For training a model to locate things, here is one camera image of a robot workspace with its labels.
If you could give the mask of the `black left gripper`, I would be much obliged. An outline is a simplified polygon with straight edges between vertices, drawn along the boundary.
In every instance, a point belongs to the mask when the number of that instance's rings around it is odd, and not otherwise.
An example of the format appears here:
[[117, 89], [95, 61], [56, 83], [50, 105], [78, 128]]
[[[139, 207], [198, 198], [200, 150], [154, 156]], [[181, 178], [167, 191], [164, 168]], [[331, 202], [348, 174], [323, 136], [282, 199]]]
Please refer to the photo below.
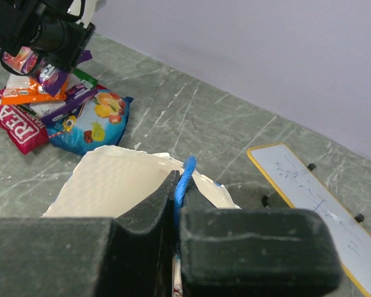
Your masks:
[[1, 66], [17, 73], [4, 55], [14, 57], [25, 46], [37, 62], [72, 72], [96, 29], [95, 11], [95, 1], [0, 1]]

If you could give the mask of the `purple FOXS candy bag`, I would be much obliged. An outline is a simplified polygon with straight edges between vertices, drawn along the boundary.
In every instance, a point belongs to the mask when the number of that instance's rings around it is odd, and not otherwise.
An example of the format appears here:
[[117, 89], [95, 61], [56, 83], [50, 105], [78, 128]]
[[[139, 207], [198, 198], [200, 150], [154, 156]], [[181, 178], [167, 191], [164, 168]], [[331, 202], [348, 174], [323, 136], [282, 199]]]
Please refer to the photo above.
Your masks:
[[81, 84], [73, 72], [67, 73], [53, 66], [27, 47], [21, 48], [16, 56], [1, 50], [0, 58], [10, 75], [29, 77], [42, 85], [43, 90], [52, 96], [55, 96], [66, 80], [68, 80], [66, 92], [73, 86]]

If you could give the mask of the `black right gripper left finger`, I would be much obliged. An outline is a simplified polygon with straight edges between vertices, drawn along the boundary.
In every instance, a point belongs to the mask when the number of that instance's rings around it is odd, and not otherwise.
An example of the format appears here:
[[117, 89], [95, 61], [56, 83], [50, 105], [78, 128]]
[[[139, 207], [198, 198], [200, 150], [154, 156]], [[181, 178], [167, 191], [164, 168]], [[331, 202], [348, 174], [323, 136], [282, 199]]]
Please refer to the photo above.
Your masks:
[[179, 179], [117, 218], [0, 218], [0, 296], [171, 296]]

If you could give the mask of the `orange snack bag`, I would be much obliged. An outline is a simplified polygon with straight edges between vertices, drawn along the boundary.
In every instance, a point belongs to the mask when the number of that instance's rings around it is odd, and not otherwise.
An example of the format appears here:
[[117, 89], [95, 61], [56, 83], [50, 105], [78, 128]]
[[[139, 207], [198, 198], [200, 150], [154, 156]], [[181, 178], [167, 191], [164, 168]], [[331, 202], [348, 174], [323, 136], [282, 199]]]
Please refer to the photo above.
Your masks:
[[29, 77], [11, 74], [2, 93], [3, 105], [22, 105], [29, 103], [46, 103], [49, 101], [64, 101], [68, 80], [59, 91], [52, 96], [43, 90], [43, 86]]

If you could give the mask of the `green chips snack bag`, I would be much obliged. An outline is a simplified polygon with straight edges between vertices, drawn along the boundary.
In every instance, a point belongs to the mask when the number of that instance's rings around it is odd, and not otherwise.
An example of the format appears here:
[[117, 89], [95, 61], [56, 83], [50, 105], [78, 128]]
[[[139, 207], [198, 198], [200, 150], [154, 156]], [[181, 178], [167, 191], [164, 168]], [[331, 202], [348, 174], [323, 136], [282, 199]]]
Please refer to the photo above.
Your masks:
[[81, 81], [82, 84], [84, 84], [84, 86], [89, 89], [95, 88], [98, 84], [98, 80], [96, 78], [84, 71], [81, 71], [80, 69], [75, 69], [73, 74]]

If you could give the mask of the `red REAL chips bag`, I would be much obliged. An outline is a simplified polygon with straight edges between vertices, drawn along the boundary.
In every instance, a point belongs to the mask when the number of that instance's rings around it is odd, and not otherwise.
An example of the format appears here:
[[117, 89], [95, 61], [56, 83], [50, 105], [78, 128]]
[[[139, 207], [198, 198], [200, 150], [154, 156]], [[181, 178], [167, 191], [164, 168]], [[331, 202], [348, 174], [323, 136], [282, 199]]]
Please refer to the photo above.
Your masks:
[[3, 105], [0, 90], [0, 128], [24, 155], [49, 142], [45, 125], [31, 112], [15, 105]]

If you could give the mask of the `blue checkered paper bag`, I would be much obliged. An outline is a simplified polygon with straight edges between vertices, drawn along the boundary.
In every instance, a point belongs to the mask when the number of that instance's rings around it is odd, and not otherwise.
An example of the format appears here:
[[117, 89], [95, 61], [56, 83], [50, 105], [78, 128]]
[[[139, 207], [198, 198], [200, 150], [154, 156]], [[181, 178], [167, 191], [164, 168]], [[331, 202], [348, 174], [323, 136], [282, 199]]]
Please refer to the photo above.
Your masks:
[[[155, 192], [172, 171], [181, 175], [192, 163], [168, 153], [149, 154], [116, 146], [88, 152], [42, 218], [117, 218]], [[179, 261], [173, 262], [173, 294], [181, 294]]]

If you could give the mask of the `purple candy snack bag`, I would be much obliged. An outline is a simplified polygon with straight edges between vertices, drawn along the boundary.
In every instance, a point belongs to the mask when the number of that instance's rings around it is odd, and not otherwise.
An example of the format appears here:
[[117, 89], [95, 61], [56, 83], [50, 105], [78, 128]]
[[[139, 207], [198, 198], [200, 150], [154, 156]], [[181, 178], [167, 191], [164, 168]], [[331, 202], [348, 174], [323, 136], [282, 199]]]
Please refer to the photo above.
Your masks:
[[34, 112], [45, 125], [53, 125], [85, 101], [92, 99], [98, 92], [97, 87], [87, 88], [78, 84], [68, 89], [64, 101], [28, 103], [25, 106]]

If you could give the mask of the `blue candy snack bag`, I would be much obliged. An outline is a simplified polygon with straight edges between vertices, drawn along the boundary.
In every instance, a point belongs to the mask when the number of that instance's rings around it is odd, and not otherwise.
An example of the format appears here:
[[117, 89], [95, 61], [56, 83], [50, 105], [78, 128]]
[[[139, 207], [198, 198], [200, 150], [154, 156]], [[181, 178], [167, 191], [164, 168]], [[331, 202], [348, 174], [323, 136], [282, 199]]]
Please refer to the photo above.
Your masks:
[[46, 128], [49, 142], [76, 155], [117, 145], [125, 133], [132, 102], [132, 97], [120, 97], [100, 86], [91, 99]]

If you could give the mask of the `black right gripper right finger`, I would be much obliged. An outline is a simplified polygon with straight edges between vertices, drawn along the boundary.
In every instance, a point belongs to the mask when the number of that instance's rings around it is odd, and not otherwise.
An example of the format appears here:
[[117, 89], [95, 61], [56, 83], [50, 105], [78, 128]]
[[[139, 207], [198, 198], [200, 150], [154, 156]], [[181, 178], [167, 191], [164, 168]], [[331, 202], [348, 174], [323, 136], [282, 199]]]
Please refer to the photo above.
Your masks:
[[219, 209], [197, 186], [179, 219], [184, 296], [325, 296], [342, 281], [328, 227], [302, 209]]

